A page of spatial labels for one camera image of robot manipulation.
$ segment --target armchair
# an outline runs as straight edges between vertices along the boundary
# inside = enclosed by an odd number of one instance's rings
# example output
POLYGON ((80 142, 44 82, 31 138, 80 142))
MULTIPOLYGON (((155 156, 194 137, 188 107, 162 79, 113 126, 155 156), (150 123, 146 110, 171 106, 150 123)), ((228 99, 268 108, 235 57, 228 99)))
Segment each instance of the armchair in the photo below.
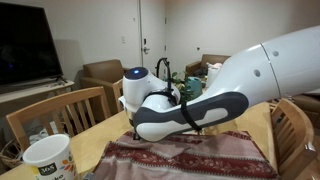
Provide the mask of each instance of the armchair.
MULTIPOLYGON (((118 98, 122 94, 122 77, 128 68, 123 68, 121 61, 112 59, 83 65, 84 77, 80 79, 81 87, 103 86, 111 115, 122 111, 118 98)), ((103 120, 101 113, 96 119, 103 120)))
POLYGON ((206 63, 209 62, 210 64, 215 64, 215 63, 221 63, 223 64, 230 56, 225 56, 225 55, 212 55, 212 54, 203 54, 201 61, 196 61, 191 64, 188 64, 186 66, 186 76, 194 76, 194 72, 201 69, 205 68, 207 69, 206 63))

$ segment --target green plant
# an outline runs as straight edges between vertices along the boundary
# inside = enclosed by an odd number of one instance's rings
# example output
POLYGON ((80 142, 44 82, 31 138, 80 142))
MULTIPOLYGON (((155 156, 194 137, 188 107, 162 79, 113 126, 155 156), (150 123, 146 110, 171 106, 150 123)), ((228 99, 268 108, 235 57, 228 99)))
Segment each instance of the green plant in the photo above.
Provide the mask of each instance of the green plant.
POLYGON ((188 86, 188 77, 186 77, 186 72, 183 71, 183 73, 177 73, 173 72, 171 74, 171 82, 178 88, 180 92, 180 101, 179 104, 182 104, 184 102, 188 102, 192 100, 193 91, 190 90, 190 86, 188 86))

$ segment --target floor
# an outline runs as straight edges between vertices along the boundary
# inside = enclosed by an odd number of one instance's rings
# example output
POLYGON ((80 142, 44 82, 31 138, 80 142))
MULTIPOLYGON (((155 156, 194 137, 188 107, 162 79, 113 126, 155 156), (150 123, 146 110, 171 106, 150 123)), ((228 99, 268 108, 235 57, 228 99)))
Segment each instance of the floor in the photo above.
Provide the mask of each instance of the floor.
POLYGON ((318 157, 298 176, 298 180, 320 180, 320 130, 315 129, 314 146, 318 157))

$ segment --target white mug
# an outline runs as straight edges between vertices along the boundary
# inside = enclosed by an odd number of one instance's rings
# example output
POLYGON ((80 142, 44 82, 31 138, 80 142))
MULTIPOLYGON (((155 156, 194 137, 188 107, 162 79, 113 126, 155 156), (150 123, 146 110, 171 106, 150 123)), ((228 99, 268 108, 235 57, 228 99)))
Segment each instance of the white mug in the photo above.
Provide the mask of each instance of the white mug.
POLYGON ((74 180, 78 174, 70 151, 70 138, 48 136, 32 144, 23 154, 36 180, 74 180))

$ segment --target white wall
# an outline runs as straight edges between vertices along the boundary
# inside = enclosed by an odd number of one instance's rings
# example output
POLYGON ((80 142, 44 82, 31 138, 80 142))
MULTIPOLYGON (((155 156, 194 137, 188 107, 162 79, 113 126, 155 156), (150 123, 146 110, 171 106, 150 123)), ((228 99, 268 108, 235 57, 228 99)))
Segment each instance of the white wall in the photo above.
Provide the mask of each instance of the white wall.
POLYGON ((319 7, 318 0, 167 0, 168 60, 181 72, 204 53, 233 55, 320 25, 319 7))
POLYGON ((65 78, 76 88, 83 64, 117 58, 140 65, 137 0, 0 1, 45 8, 65 78))

